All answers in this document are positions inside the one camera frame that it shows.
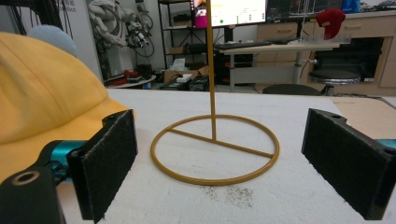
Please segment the shelving unit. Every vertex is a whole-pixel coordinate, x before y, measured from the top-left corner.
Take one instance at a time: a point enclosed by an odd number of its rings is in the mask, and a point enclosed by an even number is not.
[[[198,55],[202,53],[190,53],[188,49],[182,50],[182,47],[191,44],[205,44],[206,40],[206,29],[197,29],[188,25],[183,26],[174,26],[171,7],[176,5],[182,5],[183,8],[186,8],[186,11],[191,12],[190,0],[168,0],[162,1],[158,0],[158,11],[160,13],[160,25],[161,25],[161,35],[163,41],[163,57],[164,64],[167,68],[169,60],[174,61],[175,58],[186,58],[186,63],[190,61],[190,63],[194,62]],[[180,48],[178,52],[170,52],[169,48]]]

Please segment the computer monitor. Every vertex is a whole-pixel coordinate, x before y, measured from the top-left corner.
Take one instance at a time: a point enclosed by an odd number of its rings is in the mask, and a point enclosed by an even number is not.
[[[212,26],[228,27],[264,23],[267,0],[211,0]],[[199,17],[206,16],[206,0],[191,0],[195,26]]]

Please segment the desk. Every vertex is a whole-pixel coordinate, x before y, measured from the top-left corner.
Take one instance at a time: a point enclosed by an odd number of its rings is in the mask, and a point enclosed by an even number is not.
[[[339,44],[290,44],[269,45],[244,49],[226,49],[220,53],[230,55],[230,91],[233,92],[237,83],[260,83],[260,82],[287,82],[298,84],[301,74],[301,55],[303,51],[331,50],[339,48]],[[279,67],[248,67],[235,68],[235,54],[256,54],[273,52],[296,52],[296,63],[294,66]]]
[[[135,128],[139,154],[116,198],[99,223],[396,223],[396,193],[382,221],[365,221],[309,164],[301,153],[308,108],[313,107],[350,118],[351,125],[388,127],[396,138],[396,113],[383,102],[359,98],[327,98],[246,93],[216,93],[218,114],[233,114],[256,120],[276,135],[279,159],[267,173],[241,184],[204,187],[177,181],[152,162],[149,148],[165,127],[182,119],[210,113],[209,93],[185,91],[108,90],[109,95],[136,112]],[[358,115],[358,121],[352,119]],[[261,132],[237,121],[218,120],[218,139],[247,147],[271,150]],[[210,134],[209,123],[199,121],[184,127]],[[213,147],[190,139],[165,135],[157,146],[163,163],[186,175],[218,177],[255,169],[262,160],[235,150]],[[58,187],[67,223],[82,221],[71,184]]]

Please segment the black stool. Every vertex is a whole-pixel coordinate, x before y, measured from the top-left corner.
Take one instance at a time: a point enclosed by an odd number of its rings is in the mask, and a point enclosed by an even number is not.
[[[320,91],[312,87],[298,84],[277,84],[264,88],[262,93],[281,95],[320,95]]]
[[[334,85],[352,85],[357,84],[361,77],[355,73],[341,70],[315,70],[309,73],[309,78],[317,83],[326,84],[321,91],[322,95],[332,96]]]

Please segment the yellow cap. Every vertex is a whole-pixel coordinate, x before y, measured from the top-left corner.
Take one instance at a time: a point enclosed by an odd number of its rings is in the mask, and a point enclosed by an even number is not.
[[[88,140],[127,107],[80,60],[50,44],[0,33],[0,183],[53,140]]]

